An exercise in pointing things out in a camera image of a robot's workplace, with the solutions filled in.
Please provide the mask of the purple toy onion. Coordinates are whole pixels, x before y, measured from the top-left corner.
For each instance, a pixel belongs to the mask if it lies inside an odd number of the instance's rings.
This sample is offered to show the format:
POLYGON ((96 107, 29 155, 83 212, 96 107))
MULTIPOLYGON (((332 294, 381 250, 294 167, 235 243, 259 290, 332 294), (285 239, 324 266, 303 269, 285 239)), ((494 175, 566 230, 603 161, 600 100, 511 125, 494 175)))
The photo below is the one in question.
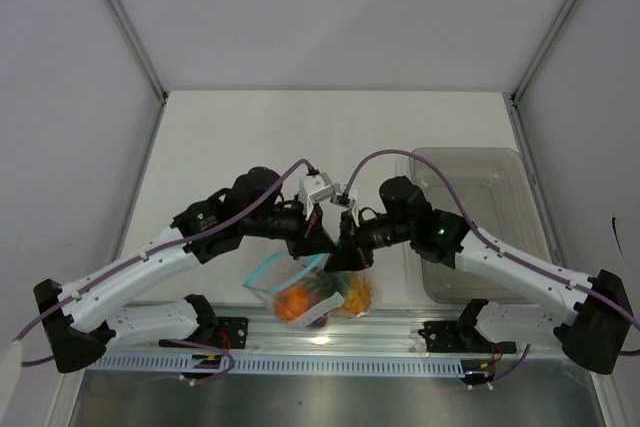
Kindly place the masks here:
POLYGON ((328 320, 329 320, 329 315, 324 314, 323 316, 317 318, 311 324, 309 324, 308 327, 313 329, 323 328, 327 325, 328 320))

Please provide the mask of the orange toy pumpkin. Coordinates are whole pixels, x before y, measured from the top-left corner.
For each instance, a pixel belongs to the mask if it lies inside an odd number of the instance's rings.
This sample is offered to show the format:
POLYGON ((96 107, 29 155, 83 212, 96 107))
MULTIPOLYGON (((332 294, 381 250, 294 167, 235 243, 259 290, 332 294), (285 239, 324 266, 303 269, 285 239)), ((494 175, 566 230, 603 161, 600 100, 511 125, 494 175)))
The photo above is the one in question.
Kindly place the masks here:
POLYGON ((292 285, 276 294, 273 310, 277 318, 291 322, 303 315, 310 307, 309 293, 300 285, 292 285))

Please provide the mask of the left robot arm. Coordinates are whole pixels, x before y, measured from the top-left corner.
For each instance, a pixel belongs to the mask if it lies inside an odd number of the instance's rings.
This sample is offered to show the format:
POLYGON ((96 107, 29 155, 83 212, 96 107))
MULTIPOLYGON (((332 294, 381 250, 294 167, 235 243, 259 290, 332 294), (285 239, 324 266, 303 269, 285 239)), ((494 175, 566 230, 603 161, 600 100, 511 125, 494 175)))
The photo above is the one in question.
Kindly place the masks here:
POLYGON ((155 306, 130 301, 161 282, 239 248, 246 237, 282 240, 293 258, 329 253, 322 201, 331 197, 327 174, 309 169, 286 200, 282 176, 254 167, 229 188, 195 202, 125 259, 76 281, 47 279, 34 296, 52 358, 61 373, 95 363, 112 349, 156 342, 204 347, 216 337, 218 317, 200 294, 155 306))

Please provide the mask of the clear zip top bag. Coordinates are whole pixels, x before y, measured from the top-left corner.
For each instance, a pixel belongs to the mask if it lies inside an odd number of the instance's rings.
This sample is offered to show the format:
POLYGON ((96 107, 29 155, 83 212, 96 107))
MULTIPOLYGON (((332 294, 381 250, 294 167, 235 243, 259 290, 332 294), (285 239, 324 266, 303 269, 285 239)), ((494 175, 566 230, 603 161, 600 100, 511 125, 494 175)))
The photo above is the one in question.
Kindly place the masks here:
POLYGON ((324 270, 328 256, 326 254, 316 254, 309 257, 294 259, 289 256, 286 251, 277 251, 264 260, 249 276, 242 282, 242 286, 250 291, 258 298, 264 306, 269 310, 276 320, 294 328, 303 330, 322 330, 332 325, 344 324, 352 322, 357 318, 364 317, 375 310, 381 298, 381 290, 374 283, 369 274, 362 271, 374 288, 374 300, 370 310, 361 316, 354 318, 336 317, 332 314, 332 310, 342 304, 343 298, 340 294, 335 293, 329 298, 320 299, 311 290, 311 281, 316 273, 324 270), (296 320, 284 322, 276 317, 273 310, 273 301, 276 294, 292 285, 300 285, 307 289, 309 293, 310 307, 296 320), (328 323, 325 327, 319 329, 309 328, 317 318, 324 314, 329 315, 328 323))

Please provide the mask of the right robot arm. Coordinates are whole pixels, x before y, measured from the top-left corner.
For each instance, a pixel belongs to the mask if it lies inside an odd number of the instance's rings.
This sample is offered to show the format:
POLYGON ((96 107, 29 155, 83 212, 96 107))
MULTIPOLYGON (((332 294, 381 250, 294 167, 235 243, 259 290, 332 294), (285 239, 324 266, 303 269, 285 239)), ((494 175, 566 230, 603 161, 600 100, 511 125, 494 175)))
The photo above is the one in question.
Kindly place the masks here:
POLYGON ((347 193, 333 196, 344 211, 326 271, 367 269, 375 250, 406 243, 432 264, 482 277, 525 299, 515 307, 470 300, 454 323, 463 350, 503 342, 538 345, 560 349, 597 374, 613 372, 635 320, 617 275, 602 270, 590 276, 515 249, 464 217, 433 208, 404 176, 385 181, 379 196, 385 210, 368 220, 347 193))

